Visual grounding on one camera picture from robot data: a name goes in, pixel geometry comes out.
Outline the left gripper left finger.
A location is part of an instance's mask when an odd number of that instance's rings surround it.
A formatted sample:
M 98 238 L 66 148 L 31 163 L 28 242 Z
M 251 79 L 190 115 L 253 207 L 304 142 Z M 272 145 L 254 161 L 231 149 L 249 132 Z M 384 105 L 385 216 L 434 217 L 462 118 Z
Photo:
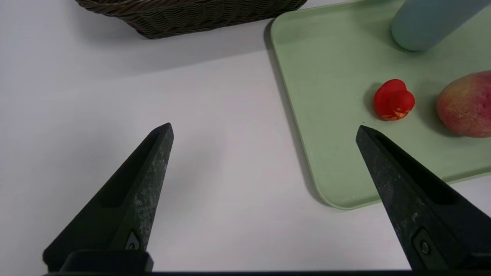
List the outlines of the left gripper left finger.
M 170 159 L 170 123 L 153 129 L 43 252 L 50 273 L 147 273 L 147 246 Z

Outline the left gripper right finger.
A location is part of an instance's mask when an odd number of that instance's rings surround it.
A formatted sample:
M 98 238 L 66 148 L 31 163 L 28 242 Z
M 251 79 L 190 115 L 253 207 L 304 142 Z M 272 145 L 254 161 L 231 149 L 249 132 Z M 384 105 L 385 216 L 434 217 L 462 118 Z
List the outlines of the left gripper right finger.
M 490 270 L 488 215 L 381 132 L 356 143 L 413 270 Z

